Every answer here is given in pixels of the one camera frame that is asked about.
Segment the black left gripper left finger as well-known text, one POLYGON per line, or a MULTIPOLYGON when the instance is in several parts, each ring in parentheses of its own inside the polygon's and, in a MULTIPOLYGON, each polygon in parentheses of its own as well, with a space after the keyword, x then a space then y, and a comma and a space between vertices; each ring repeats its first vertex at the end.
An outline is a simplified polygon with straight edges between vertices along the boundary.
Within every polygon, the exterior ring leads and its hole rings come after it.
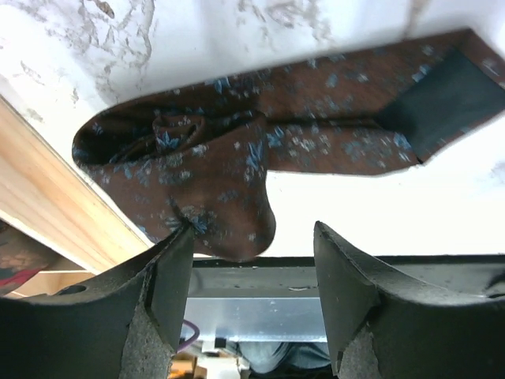
POLYGON ((193 265, 185 225, 141 255, 57 293, 64 342, 53 378, 166 378, 193 265))

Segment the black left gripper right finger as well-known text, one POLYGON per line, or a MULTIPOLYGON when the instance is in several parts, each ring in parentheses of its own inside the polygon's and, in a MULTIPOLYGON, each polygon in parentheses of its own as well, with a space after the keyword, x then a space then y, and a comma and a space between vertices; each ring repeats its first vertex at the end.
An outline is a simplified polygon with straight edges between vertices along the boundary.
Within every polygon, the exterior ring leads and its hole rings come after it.
POLYGON ((484 299, 439 287, 314 226, 314 256, 347 274, 319 285, 331 363, 341 378, 482 378, 484 299))

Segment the brown floral necktie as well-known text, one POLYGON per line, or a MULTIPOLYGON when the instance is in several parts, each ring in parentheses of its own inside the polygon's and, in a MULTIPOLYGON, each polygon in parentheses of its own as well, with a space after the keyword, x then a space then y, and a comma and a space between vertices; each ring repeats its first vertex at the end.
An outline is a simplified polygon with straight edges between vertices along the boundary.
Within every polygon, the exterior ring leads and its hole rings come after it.
POLYGON ((465 29, 140 97, 87 121, 75 164, 152 241, 246 261, 275 235, 269 171, 375 176, 504 109, 504 60, 465 29))

